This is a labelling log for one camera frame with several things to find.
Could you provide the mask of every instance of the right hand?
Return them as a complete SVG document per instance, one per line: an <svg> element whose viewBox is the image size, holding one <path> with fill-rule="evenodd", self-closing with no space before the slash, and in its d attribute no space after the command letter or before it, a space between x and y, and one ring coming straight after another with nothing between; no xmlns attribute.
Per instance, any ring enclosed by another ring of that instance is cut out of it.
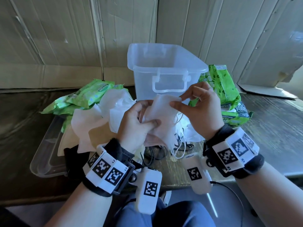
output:
<svg viewBox="0 0 303 227"><path fill-rule="evenodd" d="M170 102L170 106L186 115L196 132L206 140L214 137L224 126L220 99L207 82L191 85L180 98L182 101L199 98L195 107L177 101Z"/></svg>

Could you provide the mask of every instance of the table surface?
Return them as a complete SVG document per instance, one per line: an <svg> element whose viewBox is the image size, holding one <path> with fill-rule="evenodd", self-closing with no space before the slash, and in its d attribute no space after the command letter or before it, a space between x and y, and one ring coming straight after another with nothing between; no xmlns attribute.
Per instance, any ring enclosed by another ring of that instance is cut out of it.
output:
<svg viewBox="0 0 303 227"><path fill-rule="evenodd" d="M129 91L134 96L134 87ZM39 178L29 166L52 119L40 114L55 99L73 92L0 94L0 205L12 206L66 200L79 184L65 176ZM242 94L242 101L253 117L242 128L260 146L266 161L289 177L303 175L303 112L289 100ZM202 151L195 143L192 152ZM154 168L163 174L162 189L189 186L181 160L167 156L155 161ZM227 181L216 169L209 171L212 180Z"/></svg>

